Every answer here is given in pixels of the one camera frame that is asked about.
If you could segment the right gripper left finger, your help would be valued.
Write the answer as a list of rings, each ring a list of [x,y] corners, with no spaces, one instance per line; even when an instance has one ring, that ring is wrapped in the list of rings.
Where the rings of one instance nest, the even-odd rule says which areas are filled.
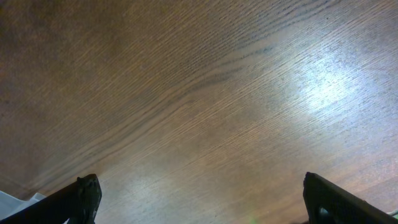
[[[1,192],[1,224],[94,224],[101,198],[96,174],[79,177],[48,197],[36,193],[20,200]]]

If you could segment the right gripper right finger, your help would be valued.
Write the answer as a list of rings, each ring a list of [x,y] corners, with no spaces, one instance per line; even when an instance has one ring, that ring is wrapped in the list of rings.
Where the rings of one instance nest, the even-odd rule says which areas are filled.
[[[397,224],[396,217],[373,207],[316,173],[305,174],[303,199],[310,224]]]

